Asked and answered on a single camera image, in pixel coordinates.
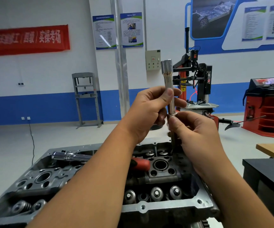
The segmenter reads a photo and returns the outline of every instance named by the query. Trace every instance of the red banner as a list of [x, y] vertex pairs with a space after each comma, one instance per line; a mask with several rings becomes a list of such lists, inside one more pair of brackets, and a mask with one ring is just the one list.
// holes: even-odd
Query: red banner
[[70, 49], [68, 25], [0, 30], [0, 56]]

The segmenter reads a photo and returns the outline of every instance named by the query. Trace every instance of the blue wall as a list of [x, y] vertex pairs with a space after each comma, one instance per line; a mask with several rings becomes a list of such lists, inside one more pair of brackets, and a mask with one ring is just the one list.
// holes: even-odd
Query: blue wall
[[[249, 83], [230, 83], [212, 85], [210, 102], [220, 105], [216, 113], [244, 112], [242, 98]], [[129, 90], [130, 104], [137, 93], [143, 89]], [[194, 90], [187, 88], [187, 98]], [[99, 108], [101, 119], [118, 121], [121, 119], [119, 91], [99, 91]], [[96, 107], [93, 98], [80, 100], [83, 120], [96, 120]], [[78, 113], [74, 93], [21, 95], [0, 97], [0, 125], [25, 124], [27, 120], [21, 117], [31, 117], [31, 123], [75, 122]]]

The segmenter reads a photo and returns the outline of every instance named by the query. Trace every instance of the control box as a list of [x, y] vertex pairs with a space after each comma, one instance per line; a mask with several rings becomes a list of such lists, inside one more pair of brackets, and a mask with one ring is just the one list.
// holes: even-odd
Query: control box
[[158, 50], [147, 50], [145, 52], [145, 62], [146, 62], [146, 70], [147, 71], [161, 69], [160, 49], [158, 49]]

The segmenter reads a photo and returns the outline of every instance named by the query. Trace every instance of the red tool handle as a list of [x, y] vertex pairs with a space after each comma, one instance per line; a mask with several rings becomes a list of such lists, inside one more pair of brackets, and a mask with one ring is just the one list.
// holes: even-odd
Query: red tool handle
[[151, 163], [147, 159], [132, 157], [130, 170], [137, 170], [137, 171], [149, 171], [151, 167]]

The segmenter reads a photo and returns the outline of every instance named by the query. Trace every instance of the yellow warning label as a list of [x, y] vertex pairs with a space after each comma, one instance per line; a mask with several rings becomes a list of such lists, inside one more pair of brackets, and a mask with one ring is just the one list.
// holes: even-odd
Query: yellow warning label
[[186, 91], [186, 86], [181, 85], [180, 86], [180, 90], [181, 90], [181, 92], [185, 92]]

